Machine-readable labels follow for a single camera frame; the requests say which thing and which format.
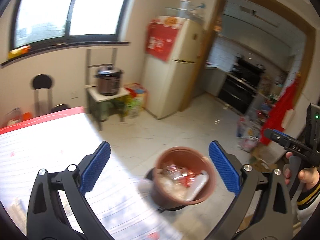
human hand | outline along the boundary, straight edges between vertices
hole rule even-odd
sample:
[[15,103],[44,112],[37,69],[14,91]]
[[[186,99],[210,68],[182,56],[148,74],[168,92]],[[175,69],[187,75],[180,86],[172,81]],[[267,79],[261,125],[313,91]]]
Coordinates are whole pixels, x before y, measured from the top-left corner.
[[[289,152],[289,153],[285,154],[285,157],[287,159],[289,159],[290,156],[292,156],[292,155],[293,155],[293,153]],[[284,177],[285,177],[285,183],[286,183],[286,185],[288,185],[290,183],[290,178],[291,178],[290,169],[286,169],[284,171]],[[300,182],[305,183],[305,187],[304,187],[303,191],[308,191],[308,190],[312,189],[318,183],[320,175],[319,175],[317,168],[313,167],[313,168],[303,169],[302,171],[300,171],[298,174],[298,178],[299,178]]]

metal screw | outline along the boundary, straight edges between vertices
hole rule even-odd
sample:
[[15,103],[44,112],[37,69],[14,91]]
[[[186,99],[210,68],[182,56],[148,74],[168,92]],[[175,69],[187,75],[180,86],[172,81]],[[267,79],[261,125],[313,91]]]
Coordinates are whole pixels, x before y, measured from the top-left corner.
[[281,175],[281,173],[282,173],[281,170],[275,169],[275,174],[276,174],[276,175]]
[[246,164],[245,166],[243,166],[245,171],[252,171],[252,166],[249,164]]
[[45,169],[41,169],[41,170],[39,170],[39,175],[44,175],[45,174]]
[[76,168],[77,168],[77,166],[76,166],[76,165],[71,164],[71,165],[69,165],[69,166],[68,166],[68,171],[75,171],[75,170],[76,170]]

red table edge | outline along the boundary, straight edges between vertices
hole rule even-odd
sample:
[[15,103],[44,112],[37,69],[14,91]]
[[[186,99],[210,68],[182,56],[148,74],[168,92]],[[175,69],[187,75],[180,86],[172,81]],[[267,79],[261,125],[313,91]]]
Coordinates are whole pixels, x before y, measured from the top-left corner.
[[70,116],[70,115],[74,115],[74,114],[82,114],[84,112],[85,112],[84,108],[82,106],[79,106],[79,107],[74,107],[74,108],[71,108],[71,109],[66,109],[66,110],[62,110],[62,111],[59,111],[59,112],[55,112],[55,113],[52,113],[52,114],[46,114],[46,115],[39,116],[39,117],[30,119],[30,120],[27,120],[27,121],[19,122],[19,123],[4,127],[2,129],[0,129],[0,135],[4,134],[4,133],[7,133],[7,132],[15,131],[15,130],[18,130],[18,129],[21,129],[21,128],[25,128],[25,127],[28,127],[28,126],[31,126],[31,125],[52,121],[52,120],[55,120],[55,119],[59,119],[59,118]]

window sill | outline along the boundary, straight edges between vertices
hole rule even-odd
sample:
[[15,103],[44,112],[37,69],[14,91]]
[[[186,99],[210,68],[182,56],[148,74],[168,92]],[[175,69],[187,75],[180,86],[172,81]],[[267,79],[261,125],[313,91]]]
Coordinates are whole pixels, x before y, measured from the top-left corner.
[[15,62],[18,62],[22,59],[36,56],[39,54],[43,54],[50,51],[56,51],[61,49],[71,49],[71,48],[80,48],[80,47],[95,47],[95,46],[128,46],[130,42],[128,41],[84,41],[84,42],[72,42],[72,43],[66,43],[61,45],[54,45],[54,46],[48,46],[41,49],[31,50],[26,53],[22,54],[18,57],[9,59],[1,64],[1,68],[4,68],[10,64],[13,64]]

red cloth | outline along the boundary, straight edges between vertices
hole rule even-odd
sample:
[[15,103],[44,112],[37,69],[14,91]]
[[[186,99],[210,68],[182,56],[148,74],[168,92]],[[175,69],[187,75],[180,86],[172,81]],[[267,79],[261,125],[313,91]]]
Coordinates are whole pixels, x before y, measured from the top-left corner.
[[287,110],[290,110],[293,108],[293,97],[296,93],[297,86],[299,83],[299,78],[297,78],[293,84],[288,87],[276,106],[270,110],[269,112],[269,119],[265,122],[261,129],[261,135],[262,137],[260,138],[260,142],[268,145],[270,143],[270,140],[266,137],[263,136],[263,132],[265,129],[270,128],[270,129],[276,129],[280,132],[282,132],[284,129],[281,127],[282,120],[285,116],[285,113]]
[[175,17],[158,18],[148,26],[146,52],[167,61],[181,26]]

